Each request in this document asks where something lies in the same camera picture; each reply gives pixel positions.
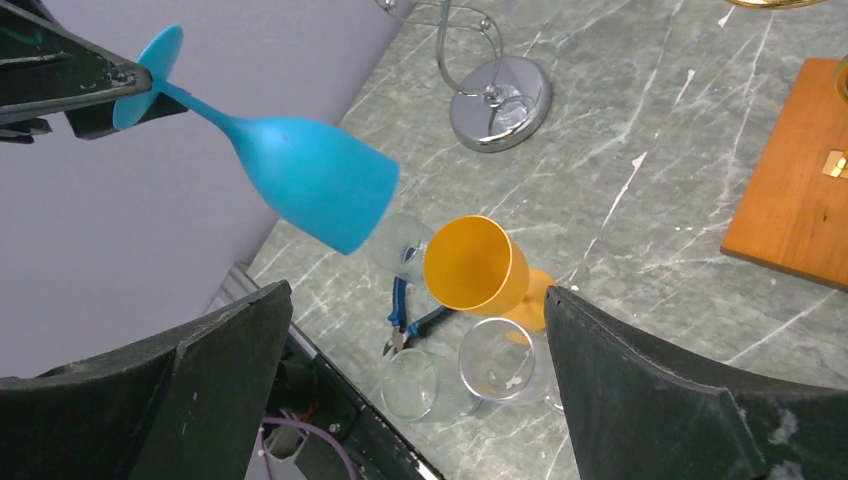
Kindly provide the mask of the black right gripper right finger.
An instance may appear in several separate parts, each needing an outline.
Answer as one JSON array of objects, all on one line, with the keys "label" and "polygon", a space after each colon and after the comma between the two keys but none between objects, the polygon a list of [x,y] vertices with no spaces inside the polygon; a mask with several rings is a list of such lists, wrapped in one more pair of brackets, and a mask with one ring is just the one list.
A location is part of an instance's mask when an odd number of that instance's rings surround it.
[{"label": "black right gripper right finger", "polygon": [[847,394],[711,360],[560,286],[544,314],[584,479],[843,479]]}]

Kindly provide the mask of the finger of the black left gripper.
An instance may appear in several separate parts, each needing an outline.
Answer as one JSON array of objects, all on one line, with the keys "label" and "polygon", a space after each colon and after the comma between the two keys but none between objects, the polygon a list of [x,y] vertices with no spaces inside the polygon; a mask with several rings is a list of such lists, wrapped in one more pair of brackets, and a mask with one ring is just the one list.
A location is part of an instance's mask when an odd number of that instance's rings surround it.
[{"label": "finger of the black left gripper", "polygon": [[1,3],[1,122],[149,91],[141,65],[66,30],[40,1]]},{"label": "finger of the black left gripper", "polygon": [[[90,105],[82,108],[66,111],[64,113],[74,135],[83,140],[95,140],[119,131],[114,126],[115,106],[118,101],[108,101]],[[133,125],[156,120],[163,117],[179,115],[188,109],[165,94],[157,94],[154,101],[141,114],[142,105],[131,102],[127,108],[118,109],[119,124],[128,126],[132,120]]]}]

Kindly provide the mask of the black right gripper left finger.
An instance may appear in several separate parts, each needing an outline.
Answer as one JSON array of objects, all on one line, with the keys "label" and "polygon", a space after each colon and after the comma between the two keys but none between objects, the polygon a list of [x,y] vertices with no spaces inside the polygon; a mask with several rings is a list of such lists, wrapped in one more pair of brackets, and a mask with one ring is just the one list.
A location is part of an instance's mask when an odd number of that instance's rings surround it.
[{"label": "black right gripper left finger", "polygon": [[116,350],[1,381],[5,479],[241,479],[282,357],[270,284]]}]

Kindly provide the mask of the orange frosted wine glass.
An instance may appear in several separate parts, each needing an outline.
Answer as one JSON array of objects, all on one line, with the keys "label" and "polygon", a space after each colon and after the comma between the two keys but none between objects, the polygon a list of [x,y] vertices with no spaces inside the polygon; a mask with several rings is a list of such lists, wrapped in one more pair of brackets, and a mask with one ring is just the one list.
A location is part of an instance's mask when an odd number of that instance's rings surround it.
[{"label": "orange frosted wine glass", "polygon": [[481,317],[504,317],[539,332],[546,328],[551,275],[532,268],[519,245],[482,215],[456,218],[431,239],[422,263],[429,293],[440,304]]}]

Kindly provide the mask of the blue wine glass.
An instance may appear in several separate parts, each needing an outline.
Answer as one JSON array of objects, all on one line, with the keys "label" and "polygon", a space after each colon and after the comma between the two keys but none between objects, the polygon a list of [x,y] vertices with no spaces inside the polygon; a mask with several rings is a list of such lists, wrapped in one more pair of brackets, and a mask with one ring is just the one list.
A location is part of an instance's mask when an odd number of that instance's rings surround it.
[{"label": "blue wine glass", "polygon": [[183,29],[170,25],[143,50],[139,64],[152,76],[152,88],[121,98],[141,114],[157,94],[165,94],[218,127],[231,142],[249,180],[282,219],[342,255],[359,249],[375,230],[398,185],[398,163],[346,131],[299,117],[241,118],[228,115],[169,82]]}]

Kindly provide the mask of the ribbed clear wine glass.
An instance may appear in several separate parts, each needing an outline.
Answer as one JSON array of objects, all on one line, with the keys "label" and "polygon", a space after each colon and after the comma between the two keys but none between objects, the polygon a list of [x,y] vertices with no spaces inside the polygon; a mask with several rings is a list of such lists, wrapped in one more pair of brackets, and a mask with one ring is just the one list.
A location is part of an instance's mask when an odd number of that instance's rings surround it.
[{"label": "ribbed clear wine glass", "polygon": [[423,257],[434,235],[417,217],[399,212],[378,225],[365,249],[377,266],[410,284],[423,286]]}]

